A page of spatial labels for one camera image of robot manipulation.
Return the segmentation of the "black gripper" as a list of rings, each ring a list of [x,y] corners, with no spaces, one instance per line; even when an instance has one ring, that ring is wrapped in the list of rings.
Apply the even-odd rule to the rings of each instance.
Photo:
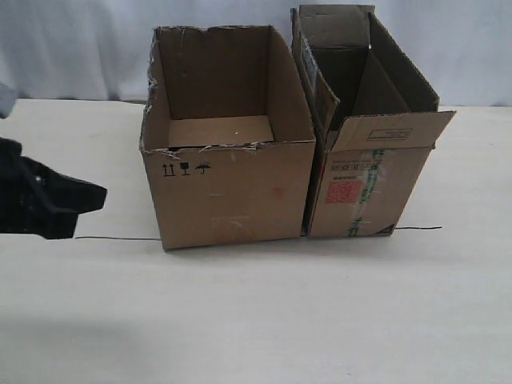
[[[74,236],[78,217],[104,207],[107,189],[60,174],[1,139],[1,232],[48,240]]]

